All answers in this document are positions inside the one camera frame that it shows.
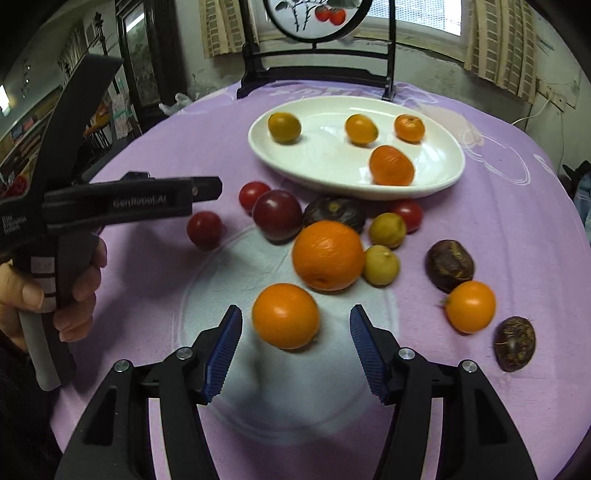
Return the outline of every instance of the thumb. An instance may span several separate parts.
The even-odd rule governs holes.
[[[0,303],[19,310],[40,310],[45,294],[33,279],[24,277],[11,264],[0,265]]]

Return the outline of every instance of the white plate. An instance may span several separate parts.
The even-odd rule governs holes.
[[[301,122],[301,137],[291,145],[271,138],[267,120],[276,112],[289,112]],[[351,144],[345,121],[355,113],[373,120],[378,139],[367,147]],[[421,118],[425,137],[414,145],[399,140],[394,119],[403,113]],[[439,192],[458,181],[464,172],[462,148],[445,128],[403,106],[353,96],[323,96],[285,103],[261,115],[248,131],[248,142],[269,167],[313,190],[365,200],[419,198]],[[414,164],[415,176],[408,187],[374,185],[369,156],[380,145],[401,150]]]

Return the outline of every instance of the small orange fruit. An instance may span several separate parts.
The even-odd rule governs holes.
[[[272,114],[267,120],[267,126],[273,140],[279,143],[293,142],[301,134],[300,121],[291,113],[277,112]]]
[[[377,185],[405,187],[414,178],[413,162],[390,145],[376,148],[369,158],[369,170]]]
[[[425,124],[414,115],[398,115],[394,120],[394,131],[400,140],[419,143],[425,136]]]
[[[252,325],[264,341],[277,348],[301,348],[318,333],[318,305],[303,288],[276,283],[255,300]]]
[[[367,145],[378,138],[378,127],[365,115],[356,113],[345,122],[345,131],[351,143],[355,145]]]
[[[444,308],[456,330],[475,333],[486,328],[495,316],[495,294],[484,283],[466,281],[447,296]]]
[[[320,291],[347,288],[365,267],[365,253],[357,232],[329,220],[313,223],[300,232],[291,259],[300,278]]]

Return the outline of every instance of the finger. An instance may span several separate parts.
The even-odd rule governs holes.
[[[92,257],[92,264],[99,268],[107,266],[107,244],[102,238],[99,238],[99,244],[96,246],[95,254]]]
[[[91,265],[78,277],[72,287],[72,296],[76,301],[90,297],[100,287],[100,269]]]
[[[0,303],[0,330],[10,339],[22,336],[18,310],[8,307],[3,303]]]
[[[87,321],[85,321],[82,325],[78,325],[73,330],[68,330],[66,332],[60,332],[60,340],[62,342],[77,342],[78,340],[82,340],[86,338],[92,329],[92,325],[94,320],[90,317]]]
[[[45,294],[36,281],[25,278],[12,265],[0,265],[0,303],[19,310],[41,309]]]
[[[67,307],[56,311],[53,315],[53,325],[60,332],[78,328],[92,316],[95,305],[96,295],[93,293],[86,300],[71,303]]]

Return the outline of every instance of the dark red tomato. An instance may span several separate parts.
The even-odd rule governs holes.
[[[27,181],[25,177],[19,175],[14,179],[10,188],[4,194],[4,198],[20,197],[27,191]]]
[[[187,235],[199,250],[213,250],[220,244],[222,220],[213,212],[197,212],[187,222]]]
[[[330,23],[333,25],[342,25],[345,22],[345,17],[347,16],[345,10],[342,8],[331,8],[329,15]]]
[[[242,208],[244,208],[247,213],[251,213],[256,201],[263,193],[266,193],[269,190],[271,190],[269,185],[261,181],[247,183],[241,188],[240,193],[238,194],[240,205],[242,205]]]
[[[324,5],[320,5],[314,9],[314,15],[321,22],[326,22],[330,18],[330,10]]]
[[[423,221],[423,209],[413,200],[398,200],[394,202],[390,211],[402,217],[408,233],[417,230]]]
[[[268,240],[283,242],[301,229],[300,202],[291,193],[271,190],[257,200],[252,218]]]

